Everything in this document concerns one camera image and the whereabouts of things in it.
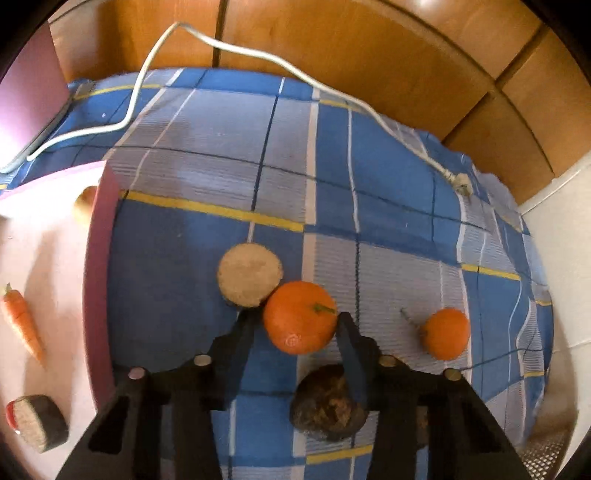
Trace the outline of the pink electric kettle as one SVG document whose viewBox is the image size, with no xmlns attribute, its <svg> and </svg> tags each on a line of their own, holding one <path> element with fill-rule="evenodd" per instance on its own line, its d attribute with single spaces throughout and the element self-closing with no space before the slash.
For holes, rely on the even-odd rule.
<svg viewBox="0 0 591 480">
<path fill-rule="evenodd" d="M 50 27 L 43 24 L 1 81 L 1 172 L 19 167 L 67 112 L 71 94 Z"/>
</svg>

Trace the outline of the wooden wardrobe panels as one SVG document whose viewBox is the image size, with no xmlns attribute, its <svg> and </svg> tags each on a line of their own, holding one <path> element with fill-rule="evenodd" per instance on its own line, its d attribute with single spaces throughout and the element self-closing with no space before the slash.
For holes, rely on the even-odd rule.
<svg viewBox="0 0 591 480">
<path fill-rule="evenodd" d="M 140 68 L 172 23 L 264 50 L 497 175 L 518 201 L 590 149 L 586 1 L 69 1 L 49 27 L 67 79 Z"/>
</svg>

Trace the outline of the dark brown rotten fruit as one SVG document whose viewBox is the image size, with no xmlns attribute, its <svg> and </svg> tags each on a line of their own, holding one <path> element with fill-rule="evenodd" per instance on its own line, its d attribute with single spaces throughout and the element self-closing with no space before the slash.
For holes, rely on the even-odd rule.
<svg viewBox="0 0 591 480">
<path fill-rule="evenodd" d="M 312 439 L 339 442 L 362 429 L 369 411 L 349 394 L 342 364 L 318 367 L 308 373 L 290 403 L 290 423 Z"/>
</svg>

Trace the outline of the woven cane chair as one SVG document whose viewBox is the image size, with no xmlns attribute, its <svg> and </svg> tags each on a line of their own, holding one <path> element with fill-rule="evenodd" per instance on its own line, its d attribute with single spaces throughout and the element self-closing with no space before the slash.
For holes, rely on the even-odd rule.
<svg viewBox="0 0 591 480">
<path fill-rule="evenodd" d="M 563 428 L 529 438 L 520 458 L 533 480 L 550 480 L 557 476 L 571 436 L 572 430 Z"/>
</svg>

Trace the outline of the pink shallow tray box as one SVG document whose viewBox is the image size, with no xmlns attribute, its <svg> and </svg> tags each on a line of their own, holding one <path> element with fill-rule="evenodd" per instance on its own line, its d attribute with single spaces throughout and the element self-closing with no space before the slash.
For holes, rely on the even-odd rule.
<svg viewBox="0 0 591 480">
<path fill-rule="evenodd" d="M 91 217 L 74 202 L 97 193 Z M 107 269 L 119 185 L 103 161 L 31 181 L 1 196 L 1 283 L 20 291 L 45 348 L 42 367 L 1 324 L 1 402 L 45 394 L 69 427 L 66 443 L 38 453 L 6 422 L 1 443 L 32 479 L 53 479 L 113 395 L 107 327 Z"/>
</svg>

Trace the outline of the small yellowish round fruit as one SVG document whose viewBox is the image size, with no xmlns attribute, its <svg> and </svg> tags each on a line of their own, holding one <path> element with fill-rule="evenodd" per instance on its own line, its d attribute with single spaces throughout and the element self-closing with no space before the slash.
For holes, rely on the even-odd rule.
<svg viewBox="0 0 591 480">
<path fill-rule="evenodd" d="M 86 187 L 74 202 L 74 213 L 79 219 L 88 220 L 93 211 L 94 201 L 97 193 L 97 186 Z"/>
</svg>

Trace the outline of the orange carrot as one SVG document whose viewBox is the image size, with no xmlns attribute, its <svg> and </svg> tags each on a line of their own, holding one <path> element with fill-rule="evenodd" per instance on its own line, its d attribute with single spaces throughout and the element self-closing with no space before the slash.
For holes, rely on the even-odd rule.
<svg viewBox="0 0 591 480">
<path fill-rule="evenodd" d="M 46 364 L 45 349 L 28 304 L 20 291 L 7 283 L 1 301 L 4 319 L 28 353 L 42 366 Z"/>
</svg>

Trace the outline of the large orange mandarin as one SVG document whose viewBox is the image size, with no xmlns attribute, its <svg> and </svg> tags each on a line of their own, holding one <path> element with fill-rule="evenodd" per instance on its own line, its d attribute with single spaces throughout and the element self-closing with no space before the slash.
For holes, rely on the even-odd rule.
<svg viewBox="0 0 591 480">
<path fill-rule="evenodd" d="M 290 355 L 322 350 L 337 327 L 338 307 L 324 288 L 293 281 L 280 285 L 263 308 L 263 326 L 270 342 Z"/>
</svg>

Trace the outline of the bark covered wood log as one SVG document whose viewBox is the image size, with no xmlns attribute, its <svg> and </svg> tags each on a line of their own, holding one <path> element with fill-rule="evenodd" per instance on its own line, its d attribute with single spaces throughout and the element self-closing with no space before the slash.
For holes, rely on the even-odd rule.
<svg viewBox="0 0 591 480">
<path fill-rule="evenodd" d="M 16 429 L 23 440 L 38 453 L 52 450 L 68 440 L 66 420 L 47 395 L 29 395 L 13 403 Z"/>
</svg>

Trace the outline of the small orange mandarin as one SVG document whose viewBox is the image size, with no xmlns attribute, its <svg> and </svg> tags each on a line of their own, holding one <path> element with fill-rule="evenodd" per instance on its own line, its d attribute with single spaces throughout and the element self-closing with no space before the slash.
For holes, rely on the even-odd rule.
<svg viewBox="0 0 591 480">
<path fill-rule="evenodd" d="M 471 325 L 468 317 L 455 308 L 444 308 L 431 315 L 422 324 L 414 322 L 404 308 L 403 317 L 415 328 L 423 349 L 440 361 L 452 361 L 466 350 Z"/>
</svg>

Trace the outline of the light wood log slice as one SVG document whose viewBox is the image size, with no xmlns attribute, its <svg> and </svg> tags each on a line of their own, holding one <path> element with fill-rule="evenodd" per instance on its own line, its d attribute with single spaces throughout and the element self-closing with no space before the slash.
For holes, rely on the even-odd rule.
<svg viewBox="0 0 591 480">
<path fill-rule="evenodd" d="M 254 308 L 280 285 L 283 264 L 263 245 L 240 243 L 223 254 L 216 279 L 226 301 L 238 307 Z"/>
</svg>

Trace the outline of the small red tomato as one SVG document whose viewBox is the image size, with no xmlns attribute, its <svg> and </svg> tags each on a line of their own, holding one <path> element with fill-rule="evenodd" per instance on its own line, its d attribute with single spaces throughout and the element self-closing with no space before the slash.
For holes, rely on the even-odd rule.
<svg viewBox="0 0 591 480">
<path fill-rule="evenodd" d="M 18 424 L 15 417 L 15 401 L 10 401 L 6 404 L 5 407 L 5 417 L 8 426 L 10 429 L 16 433 L 17 435 L 20 434 L 20 430 L 18 428 Z"/>
</svg>

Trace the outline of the blue plaid tablecloth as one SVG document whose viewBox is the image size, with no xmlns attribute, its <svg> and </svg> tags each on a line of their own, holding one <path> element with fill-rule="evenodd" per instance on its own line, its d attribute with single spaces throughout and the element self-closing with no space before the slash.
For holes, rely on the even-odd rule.
<svg viewBox="0 0 591 480">
<path fill-rule="evenodd" d="M 228 330 L 236 313 L 217 263 L 252 241 L 414 369 L 444 368 L 415 325 L 464 312 L 471 338 L 452 366 L 525 443 L 547 383 L 551 300 L 512 195 L 468 156 L 291 79 L 163 69 L 127 129 L 54 146 L 7 186 L 101 160 L 124 194 L 108 286 L 114 367 L 164 370 Z"/>
</svg>

